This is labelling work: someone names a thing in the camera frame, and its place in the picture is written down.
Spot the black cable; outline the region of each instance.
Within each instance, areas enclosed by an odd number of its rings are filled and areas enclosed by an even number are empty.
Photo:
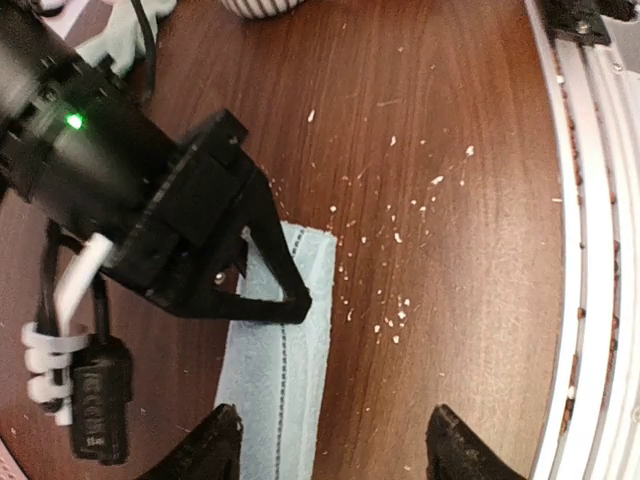
[[[55,279],[58,272],[58,254],[61,247],[68,248],[74,254],[82,251],[82,244],[76,239],[64,235],[60,226],[49,221],[47,224],[47,241],[42,253],[42,263],[40,268],[40,301],[36,324],[38,333],[52,337],[60,336],[58,327],[58,315],[55,306]],[[101,344],[106,344],[110,336],[109,325],[109,297],[107,285],[99,273],[91,282],[91,292],[93,295],[93,313],[95,316],[96,338]],[[56,385],[62,385],[62,370],[53,371],[53,381]],[[62,399],[54,399],[42,404],[48,413],[55,413],[62,407]]]
[[[150,100],[156,89],[156,42],[153,38],[153,31],[149,25],[149,19],[144,11],[140,0],[131,0],[133,10],[136,12],[140,30],[142,31],[142,40],[144,41],[145,63],[147,68],[147,85],[142,95],[142,100]]]

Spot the black mount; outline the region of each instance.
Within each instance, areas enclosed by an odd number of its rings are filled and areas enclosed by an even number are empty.
[[[269,181],[241,148],[247,134],[226,110],[189,134],[110,276],[180,317],[304,320],[311,297],[289,253]],[[243,298],[214,282],[232,266],[245,273],[247,233],[283,289],[281,302]]]
[[[595,0],[543,0],[547,26],[555,36],[581,45],[609,45],[611,37]]]

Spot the brown wood surface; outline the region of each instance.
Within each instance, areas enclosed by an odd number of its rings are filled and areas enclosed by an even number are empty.
[[[282,216],[340,240],[314,478],[424,478],[440,402],[526,474],[560,324],[562,234],[522,3],[309,0],[250,23],[182,1],[162,27],[150,116],[177,138],[223,106],[249,127]],[[136,359],[131,459],[74,461],[25,394],[19,332],[44,218],[11,195],[0,228],[0,435],[34,480],[133,478],[211,408],[225,323],[176,320],[112,287],[114,331]]]

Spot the light blue object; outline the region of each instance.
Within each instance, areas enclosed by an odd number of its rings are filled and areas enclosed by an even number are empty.
[[[158,35],[158,19],[168,16],[176,7],[176,0],[141,0],[149,20],[153,38]],[[92,66],[111,55],[113,73],[124,75],[136,57],[145,54],[144,40],[136,12],[129,0],[119,0],[113,6],[107,26],[102,33],[76,48],[78,54]]]
[[[234,404],[244,425],[241,480],[308,480],[331,331],[336,239],[283,223],[287,243],[311,292],[301,325],[232,322],[216,405]],[[282,291],[250,243],[238,293],[279,300]]]

